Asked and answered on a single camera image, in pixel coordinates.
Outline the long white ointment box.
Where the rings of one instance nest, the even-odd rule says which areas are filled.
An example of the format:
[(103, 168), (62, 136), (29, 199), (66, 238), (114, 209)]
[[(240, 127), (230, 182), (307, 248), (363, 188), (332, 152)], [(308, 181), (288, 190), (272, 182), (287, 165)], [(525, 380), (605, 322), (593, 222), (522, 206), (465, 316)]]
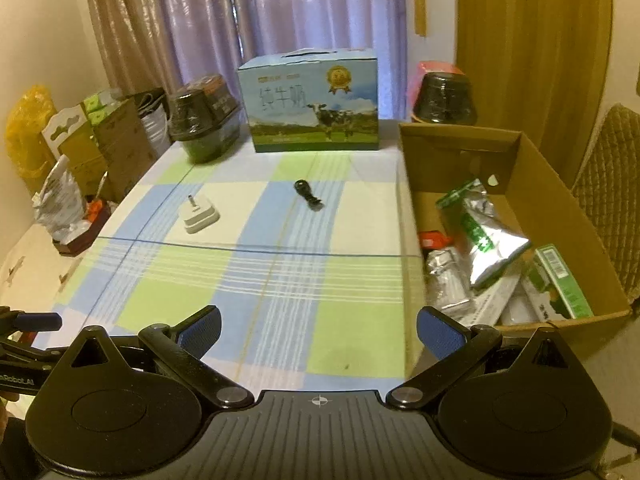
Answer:
[(524, 263), (521, 261), (511, 263), (494, 284), (474, 298), (474, 309), (462, 316), (461, 324), (468, 327), (495, 326), (520, 281), (523, 266)]

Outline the clear plastic bag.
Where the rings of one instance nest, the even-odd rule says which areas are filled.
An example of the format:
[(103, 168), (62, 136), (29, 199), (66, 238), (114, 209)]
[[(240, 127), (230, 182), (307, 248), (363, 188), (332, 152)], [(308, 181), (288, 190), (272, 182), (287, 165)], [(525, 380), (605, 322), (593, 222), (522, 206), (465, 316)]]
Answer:
[(469, 279), (454, 247), (432, 250), (424, 264), (427, 304), (460, 321), (474, 307)]

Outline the silver foil pouch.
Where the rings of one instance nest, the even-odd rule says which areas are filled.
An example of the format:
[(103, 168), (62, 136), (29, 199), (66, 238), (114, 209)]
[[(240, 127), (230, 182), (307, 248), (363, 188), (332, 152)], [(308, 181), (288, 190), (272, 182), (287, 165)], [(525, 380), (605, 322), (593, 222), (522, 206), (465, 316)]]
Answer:
[(473, 290), (488, 287), (530, 247), (526, 236), (499, 218), (480, 179), (449, 191), (436, 200), (436, 208)]

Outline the red sachet packet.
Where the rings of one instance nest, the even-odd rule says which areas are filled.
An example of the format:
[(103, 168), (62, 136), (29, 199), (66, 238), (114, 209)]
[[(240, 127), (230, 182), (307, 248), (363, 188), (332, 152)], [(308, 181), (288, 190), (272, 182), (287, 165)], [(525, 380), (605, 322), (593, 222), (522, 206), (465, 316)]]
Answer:
[(442, 250), (454, 244), (452, 238), (440, 231), (421, 231), (418, 233), (420, 247), (424, 252)]

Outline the green white small box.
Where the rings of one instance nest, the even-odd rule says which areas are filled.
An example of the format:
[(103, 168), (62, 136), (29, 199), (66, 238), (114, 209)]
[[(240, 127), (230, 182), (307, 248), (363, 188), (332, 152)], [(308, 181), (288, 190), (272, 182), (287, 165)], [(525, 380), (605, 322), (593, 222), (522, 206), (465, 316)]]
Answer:
[(553, 244), (535, 249), (522, 276), (522, 286), (540, 322), (593, 316), (582, 289)]

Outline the small black clip object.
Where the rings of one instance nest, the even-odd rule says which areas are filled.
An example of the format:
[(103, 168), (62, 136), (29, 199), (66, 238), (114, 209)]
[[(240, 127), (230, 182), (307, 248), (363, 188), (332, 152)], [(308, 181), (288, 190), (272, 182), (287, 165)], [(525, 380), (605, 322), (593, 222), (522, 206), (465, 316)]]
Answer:
[(294, 190), (301, 198), (305, 200), (311, 210), (317, 211), (323, 207), (322, 200), (320, 200), (320, 198), (318, 198), (317, 196), (314, 196), (311, 186), (306, 180), (297, 180), (294, 183)]

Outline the white power adapter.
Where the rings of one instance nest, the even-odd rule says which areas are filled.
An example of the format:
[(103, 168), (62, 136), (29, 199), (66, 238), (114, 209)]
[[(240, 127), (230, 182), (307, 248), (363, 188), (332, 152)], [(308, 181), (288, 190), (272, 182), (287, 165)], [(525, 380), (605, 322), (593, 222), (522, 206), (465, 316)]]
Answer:
[(220, 219), (220, 213), (206, 197), (189, 195), (180, 206), (179, 217), (189, 234), (195, 234)]

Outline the brown tray with items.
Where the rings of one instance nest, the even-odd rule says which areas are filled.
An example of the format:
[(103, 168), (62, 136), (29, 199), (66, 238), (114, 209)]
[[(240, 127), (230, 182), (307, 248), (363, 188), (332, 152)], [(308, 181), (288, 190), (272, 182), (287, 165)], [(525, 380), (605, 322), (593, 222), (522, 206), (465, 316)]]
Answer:
[(110, 205), (106, 200), (97, 198), (89, 204), (86, 218), (80, 222), (72, 237), (64, 242), (54, 240), (52, 244), (61, 256), (76, 257), (93, 244), (110, 217)]

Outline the white plastic bag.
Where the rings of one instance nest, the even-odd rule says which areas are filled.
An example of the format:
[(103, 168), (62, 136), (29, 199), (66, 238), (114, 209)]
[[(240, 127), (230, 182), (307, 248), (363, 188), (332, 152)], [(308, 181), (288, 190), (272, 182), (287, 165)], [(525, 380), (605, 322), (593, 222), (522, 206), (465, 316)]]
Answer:
[(66, 155), (58, 159), (42, 189), (32, 196), (32, 209), (35, 222), (57, 242), (69, 240), (85, 219), (86, 201), (70, 171), (70, 160)]

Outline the quilted brown chair cushion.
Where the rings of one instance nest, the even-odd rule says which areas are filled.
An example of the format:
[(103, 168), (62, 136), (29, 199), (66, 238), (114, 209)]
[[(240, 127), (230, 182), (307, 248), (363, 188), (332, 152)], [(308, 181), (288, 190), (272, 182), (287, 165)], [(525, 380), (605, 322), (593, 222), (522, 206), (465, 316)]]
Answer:
[(573, 195), (596, 228), (629, 302), (639, 299), (639, 114), (608, 110)]

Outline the dark bowl package left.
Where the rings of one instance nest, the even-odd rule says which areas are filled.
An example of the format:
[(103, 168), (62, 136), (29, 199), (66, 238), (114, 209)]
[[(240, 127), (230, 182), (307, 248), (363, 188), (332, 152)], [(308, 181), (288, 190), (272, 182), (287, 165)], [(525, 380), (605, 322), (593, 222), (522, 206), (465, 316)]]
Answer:
[(169, 97), (169, 134), (192, 164), (222, 156), (240, 134), (241, 105), (227, 81), (211, 74), (181, 87)]

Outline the dark bowl package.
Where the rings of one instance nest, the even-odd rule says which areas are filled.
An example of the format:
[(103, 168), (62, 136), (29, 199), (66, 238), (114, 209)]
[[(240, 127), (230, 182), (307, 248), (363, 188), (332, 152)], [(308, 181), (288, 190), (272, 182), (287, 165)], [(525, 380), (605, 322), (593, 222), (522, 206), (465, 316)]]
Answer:
[(421, 61), (408, 89), (410, 119), (429, 124), (476, 124), (469, 77), (454, 64)]
[(192, 164), (222, 156), (240, 134), (241, 105), (227, 81), (211, 74), (181, 87), (169, 97), (169, 134)]

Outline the blue milk carton box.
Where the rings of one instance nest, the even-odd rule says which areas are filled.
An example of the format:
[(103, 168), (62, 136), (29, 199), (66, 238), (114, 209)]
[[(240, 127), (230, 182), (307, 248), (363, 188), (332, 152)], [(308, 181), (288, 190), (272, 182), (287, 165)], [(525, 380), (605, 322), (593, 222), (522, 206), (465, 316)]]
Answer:
[(248, 128), (259, 153), (375, 150), (375, 50), (300, 49), (238, 68)]

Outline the wooden door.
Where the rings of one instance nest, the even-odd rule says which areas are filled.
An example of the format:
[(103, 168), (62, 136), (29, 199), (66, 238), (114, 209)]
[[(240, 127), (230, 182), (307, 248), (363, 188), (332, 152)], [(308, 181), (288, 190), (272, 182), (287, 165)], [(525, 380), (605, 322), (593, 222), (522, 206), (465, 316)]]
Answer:
[(525, 132), (566, 185), (596, 124), (612, 21), (613, 0), (457, 0), (478, 124)]

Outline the purple curtain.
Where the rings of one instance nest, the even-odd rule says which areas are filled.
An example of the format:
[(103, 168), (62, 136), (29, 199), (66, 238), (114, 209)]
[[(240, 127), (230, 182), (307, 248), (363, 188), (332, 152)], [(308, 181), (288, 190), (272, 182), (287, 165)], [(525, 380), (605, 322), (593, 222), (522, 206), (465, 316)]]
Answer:
[(209, 74), (303, 48), (372, 48), (378, 112), (406, 114), (405, 0), (88, 0), (104, 70), (127, 93), (175, 91)]

